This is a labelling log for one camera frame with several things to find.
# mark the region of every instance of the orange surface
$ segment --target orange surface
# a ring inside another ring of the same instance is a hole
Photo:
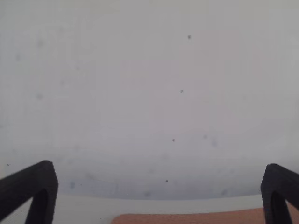
[[[292,206],[289,211],[294,224],[299,224],[299,212]],[[200,214],[125,214],[112,224],[264,224],[263,208]]]

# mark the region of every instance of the white surface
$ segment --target white surface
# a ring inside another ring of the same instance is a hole
[[[25,221],[30,204],[4,220],[3,224]],[[206,200],[124,200],[58,195],[53,224],[109,224],[121,214],[192,214],[261,208],[261,195]]]
[[[298,20],[295,0],[1,0],[0,174],[51,160],[76,196],[258,194],[268,163],[299,171]]]

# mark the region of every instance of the tan floor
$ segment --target tan floor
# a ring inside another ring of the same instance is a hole
[[[292,206],[289,211],[294,224],[299,224],[299,212]],[[125,214],[112,224],[264,224],[263,209],[214,212],[183,215]]]

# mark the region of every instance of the dust speck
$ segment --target dust speck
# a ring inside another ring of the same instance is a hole
[[[42,100],[42,99],[43,99],[43,94],[38,93],[38,94],[36,95],[36,99],[38,99],[38,100]]]
[[[149,170],[149,174],[154,174],[155,173],[155,170],[154,169],[150,169]]]
[[[15,60],[16,60],[17,62],[19,62],[19,61],[21,60],[21,55],[20,55],[20,54],[17,54],[17,55],[15,56]]]
[[[43,39],[38,39],[38,41],[36,42],[36,46],[38,48],[42,48],[45,45]]]
[[[63,33],[64,33],[64,28],[63,28],[63,27],[59,27],[58,32],[59,32],[60,34],[63,34]]]
[[[91,173],[87,173],[85,176],[86,176],[87,179],[90,179],[90,180],[97,180],[96,176],[93,175],[93,174],[91,174]]]
[[[169,159],[169,155],[167,153],[163,153],[161,156],[161,160],[163,162],[166,162],[166,161],[168,161],[168,159]]]
[[[145,196],[145,197],[150,197],[150,196],[151,196],[151,192],[150,192],[150,191],[146,191],[146,192],[144,193],[144,196]]]
[[[225,196],[228,194],[228,190],[227,189],[224,189],[222,192],[221,192],[221,196]]]
[[[68,160],[67,164],[71,165],[74,161],[73,160]]]
[[[73,150],[74,150],[76,153],[79,152],[79,151],[80,151],[80,146],[75,145],[74,148],[73,148]]]
[[[218,146],[218,141],[217,141],[216,138],[213,138],[213,139],[212,139],[211,145],[212,145],[214,148],[216,148],[216,147]]]
[[[70,189],[74,189],[75,188],[75,182],[70,182]]]

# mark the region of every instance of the white wall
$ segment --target white wall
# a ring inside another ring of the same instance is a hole
[[[268,163],[299,171],[298,12],[295,0],[0,1],[0,175],[47,159],[64,194],[259,193]]]

